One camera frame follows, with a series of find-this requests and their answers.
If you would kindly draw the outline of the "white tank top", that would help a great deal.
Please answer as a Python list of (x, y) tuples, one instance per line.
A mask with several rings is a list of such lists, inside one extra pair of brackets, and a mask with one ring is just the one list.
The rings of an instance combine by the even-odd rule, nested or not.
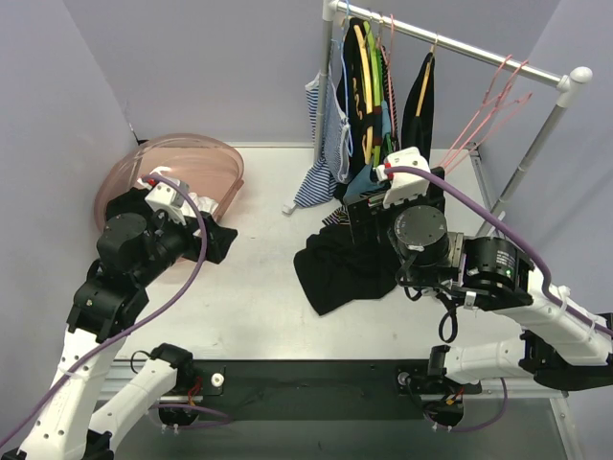
[[(175, 178), (180, 179), (184, 182), (182, 178), (180, 178), (175, 170), (166, 166), (159, 166), (153, 169), (148, 175), (148, 179), (142, 177), (140, 182), (146, 185), (146, 189), (150, 190), (151, 184), (149, 183), (154, 177), (159, 177), (160, 181), (165, 181), (167, 178)], [(200, 211), (205, 211), (213, 215), (218, 208), (218, 202), (211, 197), (205, 195), (198, 195), (194, 191), (191, 190), (189, 185), (189, 192), (185, 196), (185, 204), (182, 207), (183, 214), (187, 221), (187, 218), (196, 218), (196, 214)]]

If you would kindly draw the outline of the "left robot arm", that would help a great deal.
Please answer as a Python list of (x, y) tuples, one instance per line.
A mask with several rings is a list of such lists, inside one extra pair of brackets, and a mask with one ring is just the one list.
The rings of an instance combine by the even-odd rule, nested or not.
[(96, 404), (116, 354), (139, 326), (148, 286), (178, 260), (220, 264), (238, 231), (201, 214), (184, 223), (164, 211), (110, 218), (99, 257), (77, 290), (52, 386), (29, 415), (33, 427), (6, 459), (111, 459), (130, 429), (165, 394), (198, 381), (193, 354), (163, 343), (102, 408)]

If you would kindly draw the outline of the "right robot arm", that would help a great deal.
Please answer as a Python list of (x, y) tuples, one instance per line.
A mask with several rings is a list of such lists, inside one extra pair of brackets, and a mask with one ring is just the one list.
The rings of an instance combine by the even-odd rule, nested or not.
[[(386, 240), (399, 261), (396, 283), (411, 300), (445, 309), (441, 343), (424, 368), (438, 391), (520, 378), (559, 391), (612, 382), (612, 317), (580, 307), (556, 287), (544, 261), (482, 205), (448, 184), (441, 169), (383, 166), (383, 185), (349, 196), (355, 242)], [(491, 312), (519, 325), (512, 338), (459, 346), (460, 310)]]

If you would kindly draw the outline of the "blue striped tank top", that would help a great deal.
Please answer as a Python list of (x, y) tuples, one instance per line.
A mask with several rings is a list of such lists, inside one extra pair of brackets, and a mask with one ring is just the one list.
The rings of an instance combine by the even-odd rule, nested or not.
[(318, 154), (293, 198), (299, 208), (331, 201), (336, 188), (352, 180), (351, 124), (338, 101), (331, 70), (329, 66), (325, 84), (321, 83), (322, 73), (318, 72), (305, 86), (308, 118)]

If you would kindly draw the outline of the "yellow hanger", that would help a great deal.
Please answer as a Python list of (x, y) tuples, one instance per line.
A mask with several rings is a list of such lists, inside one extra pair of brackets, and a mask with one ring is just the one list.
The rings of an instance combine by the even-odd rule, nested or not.
[(374, 141), (374, 127), (373, 127), (373, 84), (371, 79), (370, 62), (368, 53), (366, 50), (366, 40), (359, 25), (354, 25), (353, 30), (358, 43), (361, 73), (362, 73), (362, 88), (364, 96), (364, 104), (366, 113), (362, 120), (364, 123), (362, 148), (364, 154), (365, 164), (369, 165), (372, 160), (372, 149)]

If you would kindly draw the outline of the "black hanging tank top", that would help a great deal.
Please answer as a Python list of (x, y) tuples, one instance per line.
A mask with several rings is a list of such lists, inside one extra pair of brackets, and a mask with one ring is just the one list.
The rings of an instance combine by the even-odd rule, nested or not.
[(430, 160), (435, 109), (434, 69), (436, 60), (429, 52), (407, 97), (402, 117), (400, 145), (415, 147)]

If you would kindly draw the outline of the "green hanger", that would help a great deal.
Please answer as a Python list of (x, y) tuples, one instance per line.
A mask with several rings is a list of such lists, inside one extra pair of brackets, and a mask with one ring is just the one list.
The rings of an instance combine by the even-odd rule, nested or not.
[(383, 100), (382, 97), (382, 71), (380, 68), (380, 59), (377, 54), (377, 49), (375, 45), (375, 37), (373, 34), (373, 27), (370, 25), (368, 21), (363, 22), (364, 30), (366, 33), (366, 46), (368, 50), (369, 62), (371, 65), (371, 83), (372, 83), (372, 93), (373, 93), (373, 147), (372, 147), (372, 158), (373, 158), (373, 166), (376, 167), (380, 164), (381, 160), (381, 145), (383, 143), (383, 134), (382, 134), (382, 115), (383, 110), (381, 106), (381, 102)]

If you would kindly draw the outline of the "wooden hanger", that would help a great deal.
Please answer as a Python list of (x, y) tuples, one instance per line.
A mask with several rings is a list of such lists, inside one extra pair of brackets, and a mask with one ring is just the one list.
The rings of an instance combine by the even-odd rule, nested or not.
[(435, 41), (433, 42), (433, 44), (430, 47), (430, 59), (428, 60), (428, 62), (426, 63), (426, 67), (425, 67), (425, 71), (424, 71), (424, 76), (422, 79), (422, 83), (421, 83), (421, 89), (420, 89), (420, 95), (418, 98), (418, 104), (416, 107), (416, 117), (419, 117), (421, 115), (422, 112), (422, 107), (423, 107), (423, 103), (424, 103), (424, 99), (425, 99), (425, 95), (426, 95), (426, 91), (427, 91), (427, 86), (428, 86), (428, 82), (429, 82), (429, 78), (431, 75), (431, 71), (432, 71), (432, 63), (434, 61), (435, 55), (436, 55), (436, 50), (437, 50), (437, 46), (439, 43), (439, 35), (437, 34), (435, 37)]

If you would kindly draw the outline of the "black striped garment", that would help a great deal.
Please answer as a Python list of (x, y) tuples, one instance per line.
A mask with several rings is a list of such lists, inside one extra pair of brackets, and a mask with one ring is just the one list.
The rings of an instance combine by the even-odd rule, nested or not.
[(350, 225), (351, 220), (349, 217), (349, 212), (346, 206), (340, 206), (336, 208), (333, 212), (331, 212), (328, 216), (326, 216), (322, 223), (325, 226), (331, 225)]

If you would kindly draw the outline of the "light blue garment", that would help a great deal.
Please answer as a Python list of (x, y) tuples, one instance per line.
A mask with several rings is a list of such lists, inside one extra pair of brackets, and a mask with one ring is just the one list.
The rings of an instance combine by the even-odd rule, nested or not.
[[(383, 134), (382, 150), (390, 151), (389, 141), (391, 140), (392, 123), (389, 114), (389, 106), (383, 101), (381, 103), (381, 126)], [(380, 184), (377, 182), (376, 173), (373, 171), (373, 163), (375, 158), (371, 158), (371, 162), (366, 164), (357, 176), (349, 183), (347, 190), (343, 196), (343, 201), (346, 202), (352, 196), (360, 196), (369, 192), (379, 190)]]

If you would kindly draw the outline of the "black garment on table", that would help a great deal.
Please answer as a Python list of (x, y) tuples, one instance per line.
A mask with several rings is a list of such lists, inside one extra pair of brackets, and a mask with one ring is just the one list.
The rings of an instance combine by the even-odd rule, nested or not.
[(396, 286), (400, 267), (388, 243), (355, 244), (348, 225), (332, 224), (306, 240), (293, 265), (306, 299), (324, 316), (354, 300), (378, 300)]

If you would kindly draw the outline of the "pink transparent basket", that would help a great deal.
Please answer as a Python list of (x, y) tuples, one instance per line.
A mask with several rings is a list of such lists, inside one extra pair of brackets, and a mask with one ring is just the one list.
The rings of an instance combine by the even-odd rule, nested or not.
[(117, 162), (100, 186), (94, 217), (102, 230), (106, 220), (125, 210), (118, 196), (133, 188), (147, 189), (150, 173), (187, 184), (198, 210), (220, 223), (243, 185), (244, 162), (233, 147), (211, 137), (176, 133), (148, 140)]

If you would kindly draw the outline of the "black garment in basket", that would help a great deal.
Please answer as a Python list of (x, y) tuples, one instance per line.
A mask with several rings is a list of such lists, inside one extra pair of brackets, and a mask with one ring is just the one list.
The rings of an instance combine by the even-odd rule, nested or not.
[(105, 208), (102, 230), (124, 229), (128, 232), (144, 232), (151, 226), (152, 211), (146, 203), (148, 189), (131, 188), (111, 199)]

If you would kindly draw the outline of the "black shirt yellow print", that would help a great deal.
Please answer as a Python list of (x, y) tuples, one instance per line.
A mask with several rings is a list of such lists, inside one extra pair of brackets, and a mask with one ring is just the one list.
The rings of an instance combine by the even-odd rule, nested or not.
[(362, 19), (356, 17), (352, 17), (349, 20), (349, 28), (344, 36), (342, 51), (344, 74), (336, 90), (337, 101), (348, 117), (350, 125), (352, 144), (350, 181), (352, 181), (366, 165), (362, 148), (364, 130), (362, 118), (366, 113), (366, 108), (362, 88), (360, 53), (353, 30), (354, 25), (359, 25), (366, 38), (363, 22)]

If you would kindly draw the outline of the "metal clothes rack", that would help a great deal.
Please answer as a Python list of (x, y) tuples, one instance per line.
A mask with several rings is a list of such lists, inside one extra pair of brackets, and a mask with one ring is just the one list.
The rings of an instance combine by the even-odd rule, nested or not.
[(453, 38), (427, 31), (417, 26), (399, 21), (381, 13), (375, 13), (365, 8), (353, 6), (348, 1), (324, 1), (322, 3), (323, 48), (320, 54), (320, 69), (318, 74), (318, 97), (315, 110), (315, 130), (313, 138), (313, 163), (317, 164), (323, 156), (323, 131), (326, 127), (325, 115), (327, 111), (326, 97), (328, 94), (327, 79), (329, 76), (330, 50), (332, 44), (332, 31), (335, 16), (343, 13), (367, 21), (375, 21), (380, 26), (395, 30), (402, 35), (408, 35), (423, 42), (430, 43), (439, 48), (448, 50), (468, 58), (473, 58), (489, 65), (499, 65), (506, 70), (513, 70), (517, 75), (541, 84), (551, 86), (559, 93), (556, 104), (550, 115), (536, 134), (531, 146), (513, 172), (505, 189), (495, 201), (491, 212), (500, 217), (507, 211), (508, 203), (515, 194), (523, 178), (528, 172), (537, 155), (550, 138), (567, 108), (573, 103), (580, 91), (593, 79), (590, 68), (580, 66), (573, 69), (570, 74), (559, 76), (550, 72), (534, 68), (511, 58), (506, 58), (490, 51), (463, 43)]

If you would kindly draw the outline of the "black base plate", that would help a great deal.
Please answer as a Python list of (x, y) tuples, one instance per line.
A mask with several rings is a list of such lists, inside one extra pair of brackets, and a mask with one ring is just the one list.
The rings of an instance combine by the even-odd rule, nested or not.
[(429, 375), (425, 359), (204, 360), (194, 363), (202, 383), (194, 395), (204, 412), (166, 402), (157, 413), (170, 425), (230, 421), (418, 420), (430, 405), (459, 416), (479, 384)]

